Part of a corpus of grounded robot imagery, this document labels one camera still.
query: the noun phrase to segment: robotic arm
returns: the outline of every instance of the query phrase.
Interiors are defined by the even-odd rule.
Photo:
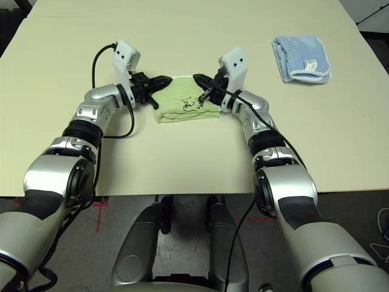
[[[152,102],[150,95],[171,82],[169,77],[149,79],[143,72],[135,73],[140,54],[125,41],[119,41],[115,52],[119,83],[86,93],[62,136],[27,170],[22,203],[0,214],[1,291],[23,291],[23,286],[28,290],[29,279],[48,261],[74,219],[73,208],[79,212],[92,203],[98,149],[112,115],[125,106],[132,112],[136,102]]]
[[[263,214],[276,218],[303,288],[386,291],[388,274],[344,228],[318,211],[315,184],[297,152],[277,131],[268,102],[243,91],[245,60],[237,47],[219,59],[221,68],[214,79],[203,74],[193,77],[205,90],[200,100],[209,97],[242,122],[253,156],[256,205]]]

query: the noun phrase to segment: blue towel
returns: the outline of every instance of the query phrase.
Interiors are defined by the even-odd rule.
[[[331,78],[326,50],[316,36],[278,36],[272,45],[284,82],[326,83]]]

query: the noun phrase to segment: red tape mark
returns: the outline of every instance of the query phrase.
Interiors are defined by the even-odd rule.
[[[103,207],[108,207],[109,198],[106,200],[105,203],[95,203],[93,204],[94,207],[98,207],[98,217],[97,217],[97,226],[96,226],[96,233],[100,231],[100,225],[102,223],[102,214],[103,214]]]
[[[237,222],[240,222],[242,220],[242,218],[237,218],[236,220],[237,220]],[[274,221],[273,218],[269,218],[269,217],[249,217],[249,218],[247,218],[247,220],[249,220],[251,222]]]

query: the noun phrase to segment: green towel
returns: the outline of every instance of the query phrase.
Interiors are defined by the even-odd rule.
[[[154,111],[158,123],[219,117],[219,107],[206,101],[200,104],[198,97],[204,92],[192,77],[178,77],[165,89],[153,94],[159,104]]]

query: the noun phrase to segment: table surface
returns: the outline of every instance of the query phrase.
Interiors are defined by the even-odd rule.
[[[283,83],[271,41],[316,35],[332,79]],[[22,196],[31,162],[61,136],[91,88],[91,64],[105,44],[126,39],[142,54],[137,70],[214,75],[218,58],[244,48],[245,89],[269,101],[319,191],[387,189],[389,78],[336,0],[78,1],[39,0],[0,59],[0,196]],[[97,86],[114,83],[112,54],[96,68]],[[238,119],[155,122],[135,110],[129,139],[104,140],[99,195],[247,193],[249,149]],[[124,133],[128,113],[110,132]]]

